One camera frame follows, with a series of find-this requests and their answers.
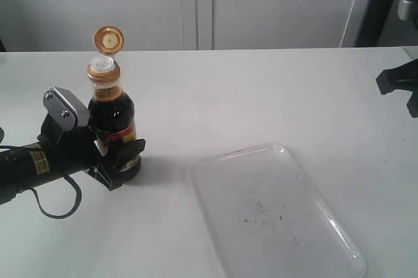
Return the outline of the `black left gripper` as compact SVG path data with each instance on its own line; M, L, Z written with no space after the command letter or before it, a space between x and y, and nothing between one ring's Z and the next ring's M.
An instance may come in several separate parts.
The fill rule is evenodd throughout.
M90 122L79 124L79 119L72 115L48 114L38 139L52 148L52 158L60 174L69 176L84 171L110 191L122 186L123 177L135 177L140 172L140 154L146 146L143 138L129 142L116 140L103 154L97 147Z

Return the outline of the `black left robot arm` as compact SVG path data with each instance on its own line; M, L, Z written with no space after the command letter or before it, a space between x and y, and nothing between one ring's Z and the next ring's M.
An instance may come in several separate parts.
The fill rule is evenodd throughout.
M146 144L143 139L118 139L101 155L89 125L65 130L51 116L45 117L38 139L21 147L1 146L2 204L18 193L81 171L108 190L117 189L129 177L121 169L143 152Z

